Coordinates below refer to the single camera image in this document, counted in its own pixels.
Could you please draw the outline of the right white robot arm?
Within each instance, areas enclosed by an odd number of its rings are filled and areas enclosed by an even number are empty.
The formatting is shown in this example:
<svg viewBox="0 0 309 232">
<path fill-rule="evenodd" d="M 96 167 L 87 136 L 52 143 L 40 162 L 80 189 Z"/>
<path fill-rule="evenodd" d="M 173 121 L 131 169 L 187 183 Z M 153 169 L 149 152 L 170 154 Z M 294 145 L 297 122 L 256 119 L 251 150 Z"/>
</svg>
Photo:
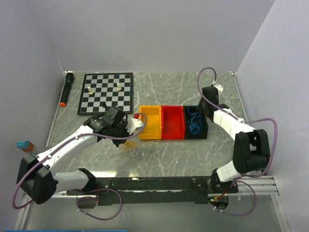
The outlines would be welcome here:
<svg viewBox="0 0 309 232">
<path fill-rule="evenodd" d="M 211 188 L 219 193 L 243 174 L 267 167 L 270 160 L 268 134 L 263 129 L 257 130 L 245 124 L 228 106 L 219 104 L 219 90 L 215 86 L 204 87 L 201 92 L 197 110 L 234 141 L 232 160 L 211 174 Z"/>
</svg>

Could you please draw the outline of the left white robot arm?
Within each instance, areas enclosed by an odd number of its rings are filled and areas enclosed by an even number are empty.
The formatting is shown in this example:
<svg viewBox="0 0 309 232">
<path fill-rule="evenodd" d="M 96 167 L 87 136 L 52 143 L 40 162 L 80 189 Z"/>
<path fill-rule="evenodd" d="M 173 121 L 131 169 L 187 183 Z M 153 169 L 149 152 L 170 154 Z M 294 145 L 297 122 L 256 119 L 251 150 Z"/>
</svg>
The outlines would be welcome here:
<svg viewBox="0 0 309 232">
<path fill-rule="evenodd" d="M 90 171 L 79 168 L 74 172 L 60 173 L 61 167 L 104 138 L 110 138 L 116 146 L 124 144 L 142 126 L 139 118 L 129 118 L 115 106 L 106 113 L 92 116 L 56 146 L 38 155 L 25 155 L 20 163 L 17 188 L 37 204 L 46 202 L 57 192 L 71 189 L 90 194 L 96 187 L 96 178 Z"/>
</svg>

